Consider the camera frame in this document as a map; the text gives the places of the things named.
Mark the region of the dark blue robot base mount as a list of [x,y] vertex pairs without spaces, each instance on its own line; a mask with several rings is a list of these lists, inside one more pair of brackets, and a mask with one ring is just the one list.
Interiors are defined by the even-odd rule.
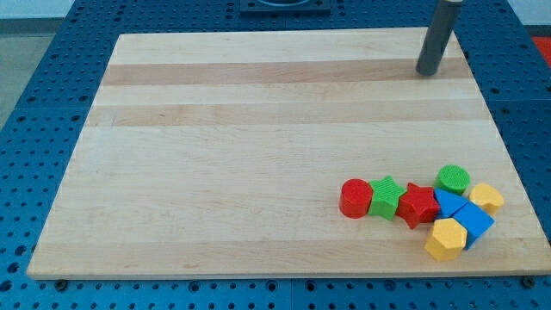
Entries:
[[330,0],[239,0],[240,15],[305,14],[331,12]]

